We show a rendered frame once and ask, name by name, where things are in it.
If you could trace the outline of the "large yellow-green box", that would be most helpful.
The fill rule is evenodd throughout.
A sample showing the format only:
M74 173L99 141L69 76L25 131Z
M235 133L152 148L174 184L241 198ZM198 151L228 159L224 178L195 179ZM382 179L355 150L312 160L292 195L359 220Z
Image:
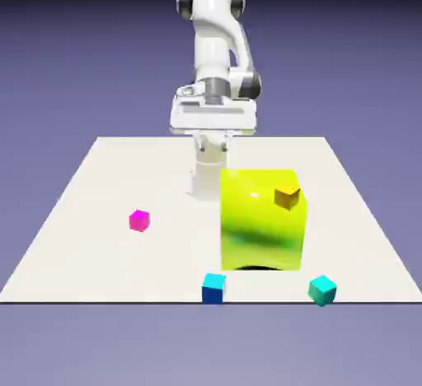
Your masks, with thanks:
M220 172L221 269L297 271L301 267L307 201L286 210L274 188L300 186L292 169L224 169Z

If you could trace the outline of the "small magenta cube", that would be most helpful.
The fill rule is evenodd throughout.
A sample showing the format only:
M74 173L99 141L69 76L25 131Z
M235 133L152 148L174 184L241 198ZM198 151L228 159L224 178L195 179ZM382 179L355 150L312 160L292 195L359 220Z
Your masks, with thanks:
M129 216L129 228L134 231L144 232L150 225L150 213L136 209Z

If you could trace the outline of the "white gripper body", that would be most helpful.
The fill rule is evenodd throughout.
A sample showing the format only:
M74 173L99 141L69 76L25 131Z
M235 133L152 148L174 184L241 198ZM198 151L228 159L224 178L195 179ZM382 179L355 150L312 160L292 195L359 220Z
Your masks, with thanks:
M206 104L204 96L174 96L170 129L173 134L198 131L228 131L253 134L257 126L256 102L223 98L222 104Z

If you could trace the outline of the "small blue cube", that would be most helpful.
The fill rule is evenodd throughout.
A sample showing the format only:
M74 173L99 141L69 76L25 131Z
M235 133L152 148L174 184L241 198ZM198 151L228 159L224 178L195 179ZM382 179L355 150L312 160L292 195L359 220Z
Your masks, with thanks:
M223 292L226 276L221 274L207 273L202 284L202 303L221 304L223 302Z

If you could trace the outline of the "small orange cube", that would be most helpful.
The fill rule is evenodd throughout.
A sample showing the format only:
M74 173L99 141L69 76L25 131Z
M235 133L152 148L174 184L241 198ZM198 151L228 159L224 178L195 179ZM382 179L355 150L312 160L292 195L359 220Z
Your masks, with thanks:
M279 185L274 188L274 203L281 208L291 210L299 201L299 186Z

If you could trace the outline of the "small teal cube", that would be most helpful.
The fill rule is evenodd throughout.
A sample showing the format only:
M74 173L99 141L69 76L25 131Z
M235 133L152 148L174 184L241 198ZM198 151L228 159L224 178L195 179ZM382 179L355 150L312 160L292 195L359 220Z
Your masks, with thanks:
M336 283L327 276L320 275L310 282L307 293L315 304L325 306L334 302L336 291Z

